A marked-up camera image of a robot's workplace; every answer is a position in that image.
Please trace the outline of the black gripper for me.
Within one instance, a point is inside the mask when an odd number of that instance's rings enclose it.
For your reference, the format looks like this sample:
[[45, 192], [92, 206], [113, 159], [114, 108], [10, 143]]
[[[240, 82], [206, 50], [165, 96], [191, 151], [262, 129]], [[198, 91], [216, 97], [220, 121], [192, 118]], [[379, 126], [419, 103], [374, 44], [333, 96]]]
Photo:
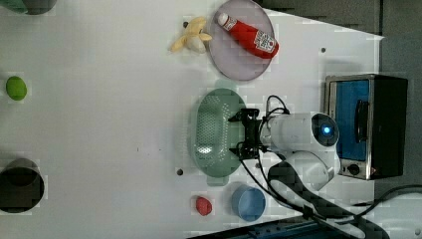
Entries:
[[245, 129], [243, 146], [231, 147], [230, 151], [238, 157], [257, 158], [259, 156], [261, 120], [258, 119], [258, 109], [244, 109], [229, 118], [229, 122], [242, 121]]

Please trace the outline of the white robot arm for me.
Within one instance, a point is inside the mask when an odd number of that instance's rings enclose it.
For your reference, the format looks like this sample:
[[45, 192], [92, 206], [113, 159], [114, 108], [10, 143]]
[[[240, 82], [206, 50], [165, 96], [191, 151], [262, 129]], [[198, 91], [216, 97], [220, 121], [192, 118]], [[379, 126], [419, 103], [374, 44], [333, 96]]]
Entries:
[[291, 114], [283, 109], [262, 119], [257, 109], [241, 109], [229, 118], [240, 122], [245, 137], [231, 151], [244, 162], [271, 152], [281, 160], [262, 172], [261, 185], [278, 202], [357, 239], [392, 239], [379, 224], [340, 206], [320, 192], [340, 170], [336, 152], [339, 130], [322, 113]]

